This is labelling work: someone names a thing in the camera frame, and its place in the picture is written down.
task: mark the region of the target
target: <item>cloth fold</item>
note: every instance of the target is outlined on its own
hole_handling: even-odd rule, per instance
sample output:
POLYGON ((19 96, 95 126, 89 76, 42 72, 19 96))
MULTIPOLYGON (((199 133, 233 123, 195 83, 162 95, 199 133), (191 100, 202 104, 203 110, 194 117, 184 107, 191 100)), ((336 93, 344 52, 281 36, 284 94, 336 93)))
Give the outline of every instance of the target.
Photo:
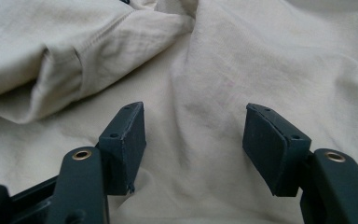
POLYGON ((105 89, 193 26, 186 15, 120 1, 23 4, 0 8, 0 116, 17 123, 105 89))

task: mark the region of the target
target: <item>screw hole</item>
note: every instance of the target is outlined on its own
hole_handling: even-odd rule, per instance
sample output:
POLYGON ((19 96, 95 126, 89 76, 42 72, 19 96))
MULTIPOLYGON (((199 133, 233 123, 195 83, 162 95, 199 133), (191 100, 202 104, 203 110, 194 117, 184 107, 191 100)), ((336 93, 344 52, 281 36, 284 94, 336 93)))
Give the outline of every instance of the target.
POLYGON ((72 159, 74 159, 75 161, 82 161, 90 156, 91 156, 91 151, 88 149, 85 149, 85 150, 81 150, 81 151, 74 153, 74 155, 72 156, 72 159))
POLYGON ((65 224, 80 224, 84 221, 85 217, 86 217, 85 211, 80 209, 75 210, 66 217, 65 224))
POLYGON ((336 152, 326 152, 324 155, 330 161, 336 161, 336 162, 344 162, 345 161, 345 157, 337 154, 336 152))
POLYGON ((292 135, 292 139, 298 140, 298 139, 301 139, 301 138, 300 138, 300 136, 298 136, 298 135, 296 135, 296 134, 293 134, 293 135, 292 135))

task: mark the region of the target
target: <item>white fabric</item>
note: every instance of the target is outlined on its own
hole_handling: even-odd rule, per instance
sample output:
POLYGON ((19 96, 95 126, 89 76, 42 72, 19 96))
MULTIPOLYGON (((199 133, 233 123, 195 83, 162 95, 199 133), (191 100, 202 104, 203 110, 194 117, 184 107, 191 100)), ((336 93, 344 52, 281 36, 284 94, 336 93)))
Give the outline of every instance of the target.
POLYGON ((248 103, 290 120, 312 151, 358 162, 358 1, 39 3, 0 3, 0 184, 11 194, 56 175, 135 101, 147 148, 136 192, 109 197, 114 223, 302 223, 299 197, 272 197, 241 148, 248 103), (30 32, 45 20, 25 12, 52 18, 49 30, 30 32), (73 32, 53 29, 63 23, 73 32))

